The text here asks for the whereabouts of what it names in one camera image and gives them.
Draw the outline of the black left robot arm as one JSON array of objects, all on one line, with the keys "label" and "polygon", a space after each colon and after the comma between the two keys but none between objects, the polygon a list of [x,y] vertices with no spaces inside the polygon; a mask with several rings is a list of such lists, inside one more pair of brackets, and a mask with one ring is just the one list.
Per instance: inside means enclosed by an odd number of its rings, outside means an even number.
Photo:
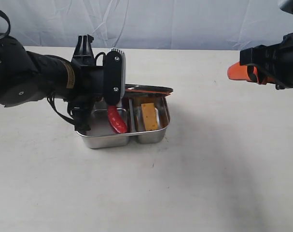
[{"label": "black left robot arm", "polygon": [[69,116],[59,114],[76,131],[88,131],[94,102],[102,98],[102,68],[93,59],[71,61],[27,51],[11,36],[0,39],[0,104],[14,107],[47,99],[67,102]]}]

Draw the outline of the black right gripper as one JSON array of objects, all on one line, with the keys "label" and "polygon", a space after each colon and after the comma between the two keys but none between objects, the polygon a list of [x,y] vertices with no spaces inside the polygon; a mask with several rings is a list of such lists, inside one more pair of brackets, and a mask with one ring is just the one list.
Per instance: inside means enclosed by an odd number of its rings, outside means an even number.
[{"label": "black right gripper", "polygon": [[228,68],[230,80],[293,88],[293,33],[283,36],[281,43],[240,51],[239,62]]}]

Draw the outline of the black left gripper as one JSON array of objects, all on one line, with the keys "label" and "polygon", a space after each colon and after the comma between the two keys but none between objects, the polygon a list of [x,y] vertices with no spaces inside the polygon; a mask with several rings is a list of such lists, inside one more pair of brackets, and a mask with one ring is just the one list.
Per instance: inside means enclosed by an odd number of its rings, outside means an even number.
[{"label": "black left gripper", "polygon": [[71,65],[75,72],[75,84],[69,100],[69,115],[76,131],[89,131],[88,118],[94,102],[101,100],[103,89],[103,69],[97,65],[93,54],[91,35],[78,36]]}]

